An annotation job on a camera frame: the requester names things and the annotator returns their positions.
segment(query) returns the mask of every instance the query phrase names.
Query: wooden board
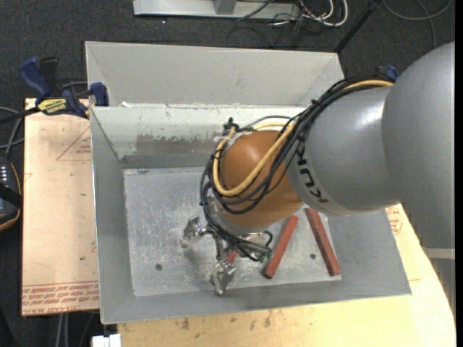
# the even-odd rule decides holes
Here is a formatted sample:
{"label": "wooden board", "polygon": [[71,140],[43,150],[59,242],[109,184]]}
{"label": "wooden board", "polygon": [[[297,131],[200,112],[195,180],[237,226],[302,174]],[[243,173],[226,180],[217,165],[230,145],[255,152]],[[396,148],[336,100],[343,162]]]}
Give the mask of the wooden board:
{"label": "wooden board", "polygon": [[22,315],[99,308],[88,120],[25,119],[23,189]]}

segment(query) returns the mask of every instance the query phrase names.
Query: red bar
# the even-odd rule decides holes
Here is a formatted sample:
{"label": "red bar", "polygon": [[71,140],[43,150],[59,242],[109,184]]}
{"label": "red bar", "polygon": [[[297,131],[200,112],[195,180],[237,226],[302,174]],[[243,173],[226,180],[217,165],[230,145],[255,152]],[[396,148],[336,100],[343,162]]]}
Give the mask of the red bar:
{"label": "red bar", "polygon": [[329,274],[331,276],[339,275],[341,273],[341,267],[339,266],[333,247],[326,235],[325,228],[321,223],[320,215],[313,208],[306,208],[304,211]]}
{"label": "red bar", "polygon": [[292,234],[294,233],[297,221],[299,221],[299,218],[293,215],[289,218],[288,222],[284,226],[278,244],[276,245],[275,252],[273,253],[273,257],[268,262],[267,268],[263,272],[263,275],[267,279],[272,279],[272,277],[275,276],[276,270],[280,265],[280,261],[283,258],[284,252],[286,251]]}
{"label": "red bar", "polygon": [[238,255],[238,252],[237,252],[237,251],[233,251],[233,252],[230,252],[228,256],[226,256],[226,258],[227,258],[228,261],[230,262],[230,265],[233,265],[233,262],[234,262],[235,259],[237,258],[237,255]]}

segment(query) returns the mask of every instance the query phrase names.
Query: yellow cable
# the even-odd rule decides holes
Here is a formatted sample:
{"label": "yellow cable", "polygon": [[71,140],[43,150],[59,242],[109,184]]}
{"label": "yellow cable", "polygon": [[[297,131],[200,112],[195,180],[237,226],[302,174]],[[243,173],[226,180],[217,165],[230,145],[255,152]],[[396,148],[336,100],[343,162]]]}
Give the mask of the yellow cable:
{"label": "yellow cable", "polygon": [[252,181],[255,179],[255,177],[262,171],[264,165],[268,162],[268,160],[271,158],[271,156],[275,153],[276,149],[281,145],[281,143],[288,137],[288,135],[291,133],[292,129],[294,127],[294,123],[290,124],[287,129],[284,131],[284,133],[272,144],[272,146],[268,149],[267,153],[263,156],[263,158],[260,160],[260,162],[254,167],[254,169],[251,171],[251,173],[247,176],[246,179],[244,179],[237,187],[230,189],[230,190],[225,190],[221,183],[220,179],[218,177],[218,157],[220,156],[220,150],[221,148],[229,141],[229,138],[234,135],[235,133],[235,128],[232,127],[230,131],[230,135],[228,135],[226,138],[224,138],[218,145],[216,149],[216,154],[213,162],[213,181],[214,184],[216,185],[217,191],[222,194],[225,197],[233,197],[237,196],[243,191],[245,191],[249,185],[251,185]]}
{"label": "yellow cable", "polygon": [[259,129],[264,129],[265,127],[276,127],[276,126],[283,127],[284,125],[285,123],[283,122],[267,122],[265,124],[259,124],[257,126],[253,126],[253,129],[259,130]]}
{"label": "yellow cable", "polygon": [[365,81],[360,81],[352,85],[349,85],[342,90],[351,89],[357,86],[392,86],[393,84],[394,84],[393,82],[385,81],[385,80],[365,80]]}

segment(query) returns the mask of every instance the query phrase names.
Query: floor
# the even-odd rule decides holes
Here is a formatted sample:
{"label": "floor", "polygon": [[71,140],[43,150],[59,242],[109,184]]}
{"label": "floor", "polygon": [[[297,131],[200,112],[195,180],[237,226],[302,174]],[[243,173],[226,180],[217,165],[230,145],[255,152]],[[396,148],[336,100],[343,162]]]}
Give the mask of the floor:
{"label": "floor", "polygon": [[[21,63],[31,56],[57,56],[63,80],[85,80],[83,44],[87,40],[333,51],[369,2],[347,0],[349,18],[341,27],[306,22],[298,28],[295,23],[272,26],[254,20],[134,17],[132,1],[0,0],[0,106],[18,111],[24,98],[35,95],[18,74]],[[400,14],[412,17],[422,17],[424,9],[429,14],[447,9],[431,20],[405,20],[379,5],[340,54],[346,77],[372,74],[386,64],[402,73],[434,46],[455,40],[455,0],[386,1]],[[313,3],[323,8],[319,1]],[[0,125],[1,145],[7,143],[13,126],[12,122]],[[17,138],[22,135],[20,127]],[[22,176],[22,144],[12,148],[9,159]],[[86,346],[89,336],[108,332],[112,326],[99,324],[97,314],[20,316],[21,235],[21,221],[0,232],[0,311],[18,346]]]}

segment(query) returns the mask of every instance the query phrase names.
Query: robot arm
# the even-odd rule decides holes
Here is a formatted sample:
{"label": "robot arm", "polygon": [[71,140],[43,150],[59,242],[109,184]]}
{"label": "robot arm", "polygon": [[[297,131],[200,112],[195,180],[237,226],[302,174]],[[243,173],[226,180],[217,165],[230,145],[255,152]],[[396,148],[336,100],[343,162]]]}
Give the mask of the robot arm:
{"label": "robot arm", "polygon": [[230,120],[201,179],[206,231],[229,251],[265,260],[269,242],[249,238],[303,202],[332,215],[400,202],[422,245],[451,258],[454,50],[450,43],[430,52],[395,83],[338,82],[291,119],[241,128]]}

